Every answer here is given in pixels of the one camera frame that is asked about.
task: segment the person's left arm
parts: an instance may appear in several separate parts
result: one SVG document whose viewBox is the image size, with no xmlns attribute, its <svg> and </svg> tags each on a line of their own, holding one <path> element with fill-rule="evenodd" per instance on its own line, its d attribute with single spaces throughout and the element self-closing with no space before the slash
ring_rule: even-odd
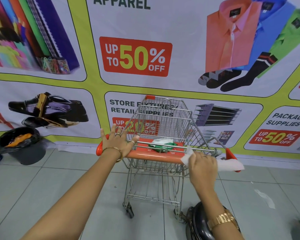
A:
<svg viewBox="0 0 300 240">
<path fill-rule="evenodd" d="M 127 143 L 127 131 L 111 128 L 107 140 L 103 129 L 101 137 L 103 149 L 116 147 L 125 157 L 139 139 L 132 138 Z M 20 240 L 78 240 L 100 191 L 114 164 L 121 158 L 117 149 L 106 149 L 98 161 L 45 213 L 41 219 Z"/>
</svg>

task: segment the bracelet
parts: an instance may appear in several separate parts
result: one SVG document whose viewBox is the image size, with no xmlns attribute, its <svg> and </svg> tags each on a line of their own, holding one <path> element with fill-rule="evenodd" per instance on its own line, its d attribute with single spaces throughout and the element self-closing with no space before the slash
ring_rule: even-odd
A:
<svg viewBox="0 0 300 240">
<path fill-rule="evenodd" d="M 122 155 L 122 152 L 121 152 L 121 150 L 119 149 L 119 148 L 117 148 L 117 147 L 107 147 L 107 148 L 105 148 L 105 149 L 103 149 L 103 151 L 102 151 L 102 153 L 106 150 L 106 149 L 116 149 L 117 151 L 119 151 L 120 152 L 120 154 L 121 154 L 121 158 L 120 159 L 118 159 L 117 161 L 116 161 L 116 163 L 118 163 L 118 162 L 120 162 L 121 160 L 122 160 L 122 158 L 123 158 L 123 155 Z"/>
</svg>

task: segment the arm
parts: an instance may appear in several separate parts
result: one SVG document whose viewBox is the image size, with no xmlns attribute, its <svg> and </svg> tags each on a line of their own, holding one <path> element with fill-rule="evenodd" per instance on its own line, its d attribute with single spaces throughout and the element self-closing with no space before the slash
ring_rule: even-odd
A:
<svg viewBox="0 0 300 240">
<path fill-rule="evenodd" d="M 134 146 L 127 143 L 127 131 L 116 125 L 111 128 L 109 140 L 103 129 L 103 149 L 117 147 L 125 157 Z M 78 240 L 100 191 L 121 154 L 116 149 L 106 149 L 98 161 L 48 210 L 47 213 L 21 238 L 21 240 Z"/>
<path fill-rule="evenodd" d="M 217 161 L 214 157 L 195 152 L 189 160 L 190 181 L 203 204 L 208 219 L 216 219 L 225 210 L 216 192 L 214 182 L 218 173 Z M 216 240 L 244 240 L 232 222 L 226 222 L 212 229 Z"/>
</svg>

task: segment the hand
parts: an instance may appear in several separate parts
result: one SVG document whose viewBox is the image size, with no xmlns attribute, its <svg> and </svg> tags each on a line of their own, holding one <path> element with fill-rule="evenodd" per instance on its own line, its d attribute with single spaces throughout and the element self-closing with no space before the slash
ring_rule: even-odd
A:
<svg viewBox="0 0 300 240">
<path fill-rule="evenodd" d="M 117 125 L 113 124 L 110 132 L 109 139 L 106 138 L 105 132 L 103 129 L 101 129 L 101 138 L 102 138 L 102 149 L 106 149 L 109 147 L 116 147 L 119 148 L 122 152 L 122 156 L 125 157 L 128 155 L 128 153 L 132 150 L 133 146 L 137 141 L 139 140 L 140 136 L 133 137 L 129 143 L 127 143 L 127 131 L 124 130 L 121 132 L 121 127 L 118 127 L 118 130 L 116 132 Z"/>
<path fill-rule="evenodd" d="M 214 182 L 218 173 L 215 157 L 195 152 L 189 158 L 190 182 L 198 192 L 214 191 Z"/>
</svg>

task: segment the person's left hand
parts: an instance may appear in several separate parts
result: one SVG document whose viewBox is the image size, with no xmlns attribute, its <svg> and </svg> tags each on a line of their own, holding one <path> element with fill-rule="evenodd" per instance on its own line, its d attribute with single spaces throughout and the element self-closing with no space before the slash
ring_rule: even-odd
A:
<svg viewBox="0 0 300 240">
<path fill-rule="evenodd" d="M 116 147 L 119 148 L 122 152 L 122 157 L 128 155 L 128 153 L 132 150 L 133 146 L 139 140 L 140 136 L 133 137 L 129 143 L 127 143 L 127 131 L 121 131 L 121 127 L 118 127 L 116 132 L 117 125 L 113 124 L 110 132 L 109 139 L 106 138 L 105 132 L 101 129 L 101 138 L 102 138 L 102 149 Z"/>
</svg>

